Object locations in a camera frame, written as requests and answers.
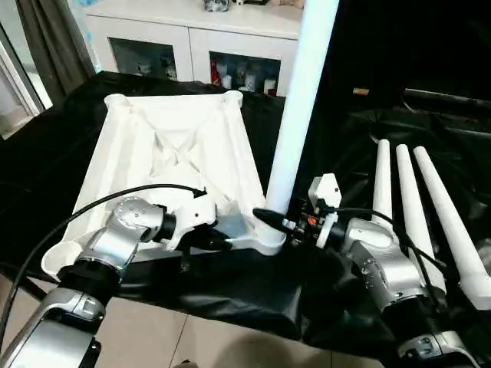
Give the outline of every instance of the shelf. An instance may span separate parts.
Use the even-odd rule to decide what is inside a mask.
[[[86,14],[291,40],[300,32],[302,10],[292,6],[232,3],[228,12],[203,9],[203,0],[102,0]]]

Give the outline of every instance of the curtain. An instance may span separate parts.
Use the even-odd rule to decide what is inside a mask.
[[[39,77],[56,104],[94,74],[84,39],[66,0],[16,2]]]

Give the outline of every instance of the black cable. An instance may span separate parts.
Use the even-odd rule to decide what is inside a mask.
[[[406,231],[403,228],[401,228],[398,224],[396,224],[392,218],[390,218],[387,215],[384,215],[383,213],[380,213],[379,211],[375,211],[373,209],[357,209],[357,208],[349,208],[349,207],[344,207],[344,208],[338,208],[337,209],[337,208],[334,208],[334,207],[330,207],[330,208],[327,209],[327,211],[328,212],[353,212],[353,213],[357,213],[357,214],[375,215],[375,216],[377,216],[377,217],[379,217],[379,218],[381,218],[381,219],[389,222],[392,225],[392,228],[394,230],[394,233],[397,235],[397,237],[400,240],[404,241],[404,246],[408,247],[409,249],[411,249],[414,252],[414,256],[416,257],[417,263],[420,266],[421,273],[423,274],[424,282],[426,283],[426,286],[427,286],[428,297],[430,298],[430,300],[431,300],[433,306],[435,307],[436,311],[439,311],[440,310],[440,308],[441,308],[440,302],[438,301],[438,298],[437,298],[437,296],[435,294],[435,290],[433,289],[433,285],[431,284],[430,276],[428,275],[428,271],[427,271],[426,265],[423,262],[422,255],[425,254],[424,257],[426,259],[428,259],[428,260],[430,260],[431,257],[429,255],[427,255],[426,253],[424,253],[423,251],[421,251],[413,243],[412,239],[406,233]],[[437,267],[440,271],[442,271],[440,269],[440,265],[438,265],[437,263],[433,263],[433,262],[431,262],[431,263],[433,265],[435,265],[435,267]]]
[[[53,237],[57,232],[62,230],[66,225],[68,225],[70,222],[74,221],[77,217],[83,215],[85,212],[91,210],[93,207],[100,205],[101,203],[108,202],[111,199],[125,196],[126,194],[139,192],[139,191],[146,190],[146,189],[156,189],[156,188],[172,188],[172,189],[187,190],[187,191],[192,192],[195,197],[205,194],[205,192],[202,190],[191,188],[189,186],[181,186],[178,184],[149,184],[146,186],[137,186],[135,188],[129,188],[129,189],[121,190],[120,192],[115,192],[113,194],[106,195],[105,197],[98,199],[97,201],[94,201],[94,202],[86,205],[82,209],[79,209],[73,215],[66,218],[64,221],[62,221],[57,226],[55,226],[39,243],[36,244],[35,247],[33,247],[33,249],[31,250],[31,253],[29,253],[28,257],[25,259],[24,263],[22,264],[21,268],[19,269],[17,276],[15,277],[15,280],[12,282],[12,287],[10,288],[10,291],[8,292],[7,300],[5,301],[5,305],[3,307],[2,321],[0,322],[0,351],[2,350],[2,344],[3,344],[3,340],[4,340],[4,336],[5,336],[5,331],[7,329],[8,317],[10,316],[10,313],[12,311],[12,307],[14,305],[14,299],[15,299],[15,296],[17,295],[17,291],[18,291],[19,285],[21,283],[21,280],[25,276],[25,272],[28,269],[29,263],[31,263],[33,257],[43,247],[43,245],[51,237]]]

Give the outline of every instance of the black cloth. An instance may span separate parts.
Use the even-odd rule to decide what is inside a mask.
[[[176,83],[122,74],[99,73],[63,103],[31,121],[0,143],[2,259],[16,269],[32,247],[71,214],[107,109],[108,94],[127,96],[213,94],[220,87]],[[408,110],[372,110],[357,104],[351,111],[332,109],[318,96],[299,168],[294,197],[306,197],[314,176],[333,172],[345,206],[370,208],[377,141],[391,146],[424,145],[446,183],[476,244],[491,234],[491,129],[486,121]],[[242,116],[263,189],[267,188],[284,100],[245,93]],[[402,221],[394,165],[395,219]],[[448,245],[424,187],[421,194],[438,256],[452,264]],[[48,279],[37,254],[29,274]],[[253,250],[194,256],[189,272],[180,259],[132,264],[120,296],[224,320],[325,349],[383,359],[392,357],[394,338],[381,322],[348,260],[316,247],[291,248],[275,257]],[[472,347],[486,342],[463,309],[456,287],[449,287],[456,329]]]

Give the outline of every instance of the white cabinet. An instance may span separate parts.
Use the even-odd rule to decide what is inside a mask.
[[[178,81],[193,81],[187,27],[87,16],[105,71],[164,77],[175,64]]]
[[[257,70],[256,90],[262,90],[263,81],[268,78],[278,82],[278,95],[286,95],[292,75],[296,41],[195,28],[189,30],[189,38],[195,81],[211,83],[210,61],[213,58],[230,60],[230,62],[224,61],[224,64],[235,69],[229,71],[229,74],[236,74],[237,65],[241,64],[240,57],[229,55],[245,56],[243,67]],[[261,73],[259,68],[265,70],[262,75],[259,75]]]
[[[106,71],[210,83],[215,61],[221,71],[227,65],[232,88],[243,86],[247,73],[256,91],[267,79],[285,96],[302,11],[270,4],[207,13],[203,0],[102,0],[86,19]]]

